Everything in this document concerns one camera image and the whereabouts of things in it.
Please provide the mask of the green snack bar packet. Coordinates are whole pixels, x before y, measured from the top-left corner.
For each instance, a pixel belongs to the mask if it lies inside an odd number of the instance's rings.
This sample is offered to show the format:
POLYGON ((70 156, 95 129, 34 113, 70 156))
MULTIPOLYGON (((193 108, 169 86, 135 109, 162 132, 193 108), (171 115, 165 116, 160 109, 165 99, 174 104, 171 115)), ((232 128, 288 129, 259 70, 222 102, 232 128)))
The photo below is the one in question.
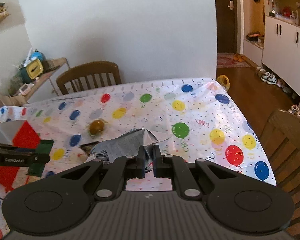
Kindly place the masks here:
POLYGON ((34 152, 34 159, 29 165, 27 174, 29 176, 41 177, 45 165, 50 161, 50 152, 53 140, 41 140, 34 152))

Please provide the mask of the silver foil snack bag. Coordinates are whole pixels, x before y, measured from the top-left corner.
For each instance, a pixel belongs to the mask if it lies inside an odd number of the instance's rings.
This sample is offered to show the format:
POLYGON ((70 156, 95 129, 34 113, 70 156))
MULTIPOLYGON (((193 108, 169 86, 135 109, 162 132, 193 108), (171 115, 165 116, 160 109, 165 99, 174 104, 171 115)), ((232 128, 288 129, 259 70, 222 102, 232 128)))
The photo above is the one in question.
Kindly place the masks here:
POLYGON ((87 162, 92 160, 101 160, 105 164, 113 163, 113 161, 126 155, 137 155, 139 147, 143 146, 146 151, 146 169, 150 172, 152 169, 152 158, 150 151, 153 145, 165 142, 173 137, 171 133, 161 133, 150 131, 145 128, 131 130, 115 139, 102 141, 91 150, 91 154, 87 158, 87 162))

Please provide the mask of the red cardboard box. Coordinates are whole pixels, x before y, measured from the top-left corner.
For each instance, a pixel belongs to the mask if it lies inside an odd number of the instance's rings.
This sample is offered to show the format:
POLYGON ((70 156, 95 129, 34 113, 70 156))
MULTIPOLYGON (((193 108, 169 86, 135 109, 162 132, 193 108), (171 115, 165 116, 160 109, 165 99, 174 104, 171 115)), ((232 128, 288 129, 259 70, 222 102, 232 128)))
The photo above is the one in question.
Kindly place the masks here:
POLYGON ((34 157, 40 137, 26 120, 0 123, 0 184, 6 191, 13 183, 20 167, 28 167, 34 157))

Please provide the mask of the dark small snack packet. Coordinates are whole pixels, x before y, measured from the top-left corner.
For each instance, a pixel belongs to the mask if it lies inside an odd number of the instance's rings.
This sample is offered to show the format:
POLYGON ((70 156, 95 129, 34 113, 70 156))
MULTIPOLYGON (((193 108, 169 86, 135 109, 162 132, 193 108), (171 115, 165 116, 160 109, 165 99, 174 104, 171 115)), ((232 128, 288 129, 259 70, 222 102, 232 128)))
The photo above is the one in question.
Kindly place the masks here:
POLYGON ((95 147, 97 144, 99 144, 99 141, 95 141, 95 142, 90 142, 87 144, 83 144, 81 145, 79 148, 87 155, 89 156, 91 154, 91 150, 93 149, 93 147, 95 147))

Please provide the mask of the balloon pattern tablecloth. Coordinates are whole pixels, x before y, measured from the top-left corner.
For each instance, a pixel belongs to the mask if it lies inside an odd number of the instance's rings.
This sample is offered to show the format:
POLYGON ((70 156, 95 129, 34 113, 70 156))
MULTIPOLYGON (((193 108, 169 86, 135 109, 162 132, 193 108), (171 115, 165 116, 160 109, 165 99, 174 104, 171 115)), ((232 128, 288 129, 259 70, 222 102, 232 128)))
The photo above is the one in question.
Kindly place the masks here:
POLYGON ((54 141, 43 178, 93 159, 82 145, 136 131, 138 143, 156 142, 163 154, 203 158, 276 184, 255 132, 211 78, 130 83, 0 108, 0 122, 15 120, 54 141))

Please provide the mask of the round brown chocolate ball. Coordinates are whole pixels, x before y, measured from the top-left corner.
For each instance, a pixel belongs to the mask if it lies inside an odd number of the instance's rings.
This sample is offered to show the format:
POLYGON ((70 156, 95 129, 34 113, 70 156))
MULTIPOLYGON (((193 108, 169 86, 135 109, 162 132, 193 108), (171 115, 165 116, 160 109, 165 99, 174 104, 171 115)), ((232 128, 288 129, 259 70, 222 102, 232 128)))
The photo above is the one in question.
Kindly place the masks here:
POLYGON ((105 125, 106 122, 102 119, 94 120, 89 125, 89 134, 93 136, 101 134, 104 131, 105 125))

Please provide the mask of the glass fishbowl vase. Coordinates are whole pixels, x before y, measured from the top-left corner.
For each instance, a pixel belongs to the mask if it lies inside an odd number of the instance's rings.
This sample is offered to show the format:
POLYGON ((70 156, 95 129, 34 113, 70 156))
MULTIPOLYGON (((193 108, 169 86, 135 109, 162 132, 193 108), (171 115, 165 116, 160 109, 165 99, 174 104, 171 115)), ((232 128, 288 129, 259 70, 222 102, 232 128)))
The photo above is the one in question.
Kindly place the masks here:
POLYGON ((3 78, 0 83, 0 95, 14 96, 19 93, 19 88, 23 85, 23 80, 20 75, 3 78))

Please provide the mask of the white pink toy phone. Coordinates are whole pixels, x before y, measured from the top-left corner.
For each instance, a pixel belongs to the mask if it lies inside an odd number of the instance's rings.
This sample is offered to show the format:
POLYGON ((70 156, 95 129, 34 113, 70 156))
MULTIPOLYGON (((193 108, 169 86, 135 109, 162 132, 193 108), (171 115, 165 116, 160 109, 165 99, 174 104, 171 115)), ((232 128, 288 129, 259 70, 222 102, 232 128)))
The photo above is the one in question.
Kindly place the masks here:
POLYGON ((22 96, 26 96, 27 94, 29 94, 29 92, 31 91, 31 89, 35 86, 34 83, 25 83, 23 84, 20 88, 19 88, 19 95, 22 96))

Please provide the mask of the white side cabinet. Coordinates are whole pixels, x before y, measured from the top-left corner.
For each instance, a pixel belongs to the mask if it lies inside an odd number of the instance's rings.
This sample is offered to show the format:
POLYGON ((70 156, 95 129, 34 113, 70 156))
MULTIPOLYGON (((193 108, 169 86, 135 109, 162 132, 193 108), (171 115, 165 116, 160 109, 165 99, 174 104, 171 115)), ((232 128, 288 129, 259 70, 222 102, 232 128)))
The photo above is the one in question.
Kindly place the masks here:
POLYGON ((34 86, 26 95, 1 96, 0 102, 4 106, 23 106, 28 103, 43 101, 62 93, 57 85, 57 77, 70 69, 65 57, 46 60, 43 62, 44 72, 34 82, 34 86))

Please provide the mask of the teal yellow tissue box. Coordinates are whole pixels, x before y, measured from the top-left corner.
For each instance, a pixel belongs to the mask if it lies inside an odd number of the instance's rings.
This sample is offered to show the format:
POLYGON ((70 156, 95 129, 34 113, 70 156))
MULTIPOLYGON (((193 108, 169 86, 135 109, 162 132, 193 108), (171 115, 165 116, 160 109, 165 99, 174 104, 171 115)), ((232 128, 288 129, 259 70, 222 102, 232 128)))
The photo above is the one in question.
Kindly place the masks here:
POLYGON ((37 50, 28 55, 20 69, 23 83, 32 83, 44 72, 43 61, 44 55, 37 50))

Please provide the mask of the wooden chair far side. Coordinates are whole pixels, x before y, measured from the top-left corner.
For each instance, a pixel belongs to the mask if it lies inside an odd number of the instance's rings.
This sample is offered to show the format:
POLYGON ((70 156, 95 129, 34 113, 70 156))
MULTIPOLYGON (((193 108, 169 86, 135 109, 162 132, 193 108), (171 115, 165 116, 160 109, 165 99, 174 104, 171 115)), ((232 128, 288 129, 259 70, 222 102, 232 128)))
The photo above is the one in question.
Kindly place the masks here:
POLYGON ((110 61, 94 61, 73 67, 57 77, 56 82, 63 95, 122 83, 118 65, 110 61))

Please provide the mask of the wooden chair right side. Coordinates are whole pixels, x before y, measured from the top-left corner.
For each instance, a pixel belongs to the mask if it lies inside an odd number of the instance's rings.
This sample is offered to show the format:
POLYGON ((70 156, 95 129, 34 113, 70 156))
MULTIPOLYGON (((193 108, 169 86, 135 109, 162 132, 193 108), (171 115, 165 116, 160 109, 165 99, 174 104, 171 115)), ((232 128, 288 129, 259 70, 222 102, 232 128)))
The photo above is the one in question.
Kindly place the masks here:
POLYGON ((288 232, 300 239, 300 118, 276 109, 259 137, 277 186, 293 199, 294 214, 288 232))

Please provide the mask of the white sneakers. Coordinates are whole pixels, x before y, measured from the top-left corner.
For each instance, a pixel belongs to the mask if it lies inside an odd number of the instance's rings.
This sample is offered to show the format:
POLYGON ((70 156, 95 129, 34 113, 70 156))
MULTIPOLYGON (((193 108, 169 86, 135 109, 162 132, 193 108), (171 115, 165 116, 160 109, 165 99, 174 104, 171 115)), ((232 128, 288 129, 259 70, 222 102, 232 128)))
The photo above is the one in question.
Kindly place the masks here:
POLYGON ((277 84, 276 76, 273 73, 270 73, 270 72, 265 72, 261 76, 261 80, 263 82, 266 82, 269 85, 276 85, 277 84))

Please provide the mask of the dark entrance door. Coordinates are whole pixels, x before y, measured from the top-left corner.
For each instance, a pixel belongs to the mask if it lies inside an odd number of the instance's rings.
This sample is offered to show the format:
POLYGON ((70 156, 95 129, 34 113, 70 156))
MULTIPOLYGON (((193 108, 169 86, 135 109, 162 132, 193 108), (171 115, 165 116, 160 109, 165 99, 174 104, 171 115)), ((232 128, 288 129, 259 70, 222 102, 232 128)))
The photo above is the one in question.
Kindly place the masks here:
POLYGON ((237 2, 215 0, 217 21, 217 53, 235 53, 237 49, 237 2))

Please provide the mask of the white wall cabinets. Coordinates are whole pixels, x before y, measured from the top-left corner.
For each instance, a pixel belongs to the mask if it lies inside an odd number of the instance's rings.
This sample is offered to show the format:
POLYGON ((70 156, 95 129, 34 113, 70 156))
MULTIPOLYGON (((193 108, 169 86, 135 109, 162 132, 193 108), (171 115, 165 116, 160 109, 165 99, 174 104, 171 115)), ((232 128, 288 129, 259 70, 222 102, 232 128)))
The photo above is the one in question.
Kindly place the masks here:
POLYGON ((300 0, 243 0, 243 54, 300 97, 300 0))

